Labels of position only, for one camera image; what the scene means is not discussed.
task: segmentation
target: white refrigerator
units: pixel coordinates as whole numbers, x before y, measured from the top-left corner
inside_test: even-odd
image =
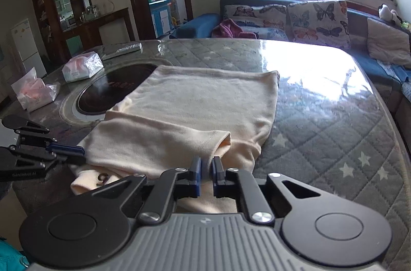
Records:
[[[16,24],[11,29],[11,32],[25,73],[35,67],[38,78],[45,76],[46,69],[44,68],[36,43],[34,42],[33,33],[31,31],[28,19]]]

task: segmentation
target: sofa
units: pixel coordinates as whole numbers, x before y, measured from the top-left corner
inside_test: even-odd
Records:
[[[193,20],[185,23],[177,28],[170,38],[210,38],[212,29],[215,28],[223,19],[225,6],[227,5],[244,5],[244,6],[266,6],[269,4],[281,4],[288,6],[291,3],[301,2],[303,0],[220,0],[220,14],[203,14],[194,18]],[[397,28],[398,30],[405,32],[410,37],[411,33],[401,27],[394,24],[389,24],[379,17],[356,11],[353,9],[347,9],[348,16],[348,29],[351,49],[347,50],[352,57],[354,57],[369,79],[374,83],[379,93],[383,97],[390,112],[395,113],[401,99],[403,98],[401,92],[401,82],[387,75],[385,70],[378,64],[377,60],[372,59],[369,56],[367,49],[368,27],[367,18],[377,20]],[[286,28],[291,27],[290,16],[287,13],[286,16]],[[293,40],[292,33],[286,31],[288,39]]]

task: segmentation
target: stuffed toy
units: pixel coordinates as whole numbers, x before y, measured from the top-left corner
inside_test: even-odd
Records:
[[[402,18],[398,16],[397,12],[394,9],[390,11],[387,5],[381,5],[378,8],[378,13],[382,20],[396,24],[397,26],[401,26]]]

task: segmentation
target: induction cooktop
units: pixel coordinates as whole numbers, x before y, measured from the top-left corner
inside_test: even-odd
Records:
[[[172,63],[150,58],[105,66],[93,78],[79,83],[63,100],[60,117],[75,126],[88,126],[104,119],[107,110],[135,90],[159,65]]]
[[[116,69],[87,86],[76,101],[84,115],[101,115],[136,89],[157,66],[141,63]]]

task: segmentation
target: white cushion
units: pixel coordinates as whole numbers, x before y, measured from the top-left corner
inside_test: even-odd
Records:
[[[408,34],[371,18],[367,19],[367,23],[369,56],[411,69]]]

